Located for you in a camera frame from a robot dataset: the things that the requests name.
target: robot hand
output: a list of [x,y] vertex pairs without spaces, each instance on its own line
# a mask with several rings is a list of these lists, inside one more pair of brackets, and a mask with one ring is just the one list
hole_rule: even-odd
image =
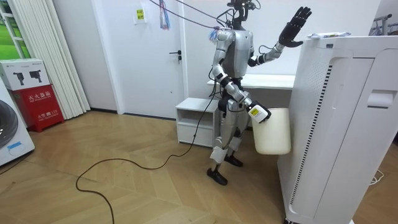
[[301,7],[298,9],[292,20],[287,23],[285,29],[280,33],[279,43],[286,47],[298,47],[302,45],[302,41],[296,42],[294,38],[300,32],[311,14],[312,12],[309,7]]
[[257,123],[261,123],[271,117],[271,112],[265,106],[262,106],[258,101],[253,101],[249,106],[246,107],[246,111],[248,111],[249,116],[253,120],[257,121]]

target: washing machine door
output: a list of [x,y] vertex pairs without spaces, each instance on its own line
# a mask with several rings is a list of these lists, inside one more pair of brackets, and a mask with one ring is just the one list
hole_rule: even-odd
[[18,116],[5,102],[0,100],[0,149],[14,137],[18,130]]

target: white air purifier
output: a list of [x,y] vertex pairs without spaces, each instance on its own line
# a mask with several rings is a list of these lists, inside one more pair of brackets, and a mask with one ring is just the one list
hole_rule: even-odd
[[279,157],[285,223],[348,224],[398,131],[398,37],[302,46]]

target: wooden floor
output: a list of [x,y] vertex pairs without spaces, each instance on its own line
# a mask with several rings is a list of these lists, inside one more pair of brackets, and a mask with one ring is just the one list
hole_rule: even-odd
[[[173,121],[100,112],[31,136],[35,152],[0,176],[2,224],[111,223],[101,197],[75,189],[77,176],[102,159],[119,157],[155,167],[188,148],[177,143]],[[257,154],[250,131],[241,149],[237,157],[245,162],[243,168],[221,168],[229,180],[226,187],[206,176],[211,149],[198,146],[155,171],[128,162],[102,163],[81,179],[80,187],[107,196],[116,224],[281,224],[277,157]],[[354,217],[356,224],[397,223],[397,147],[391,147],[381,170],[386,176],[369,188]]]

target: white cabinet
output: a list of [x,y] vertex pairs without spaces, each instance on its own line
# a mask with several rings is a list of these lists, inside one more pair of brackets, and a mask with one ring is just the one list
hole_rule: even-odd
[[200,116],[205,108],[194,144],[199,146],[213,147],[214,140],[220,135],[220,111],[218,100],[187,98],[176,109],[178,142],[192,143]]

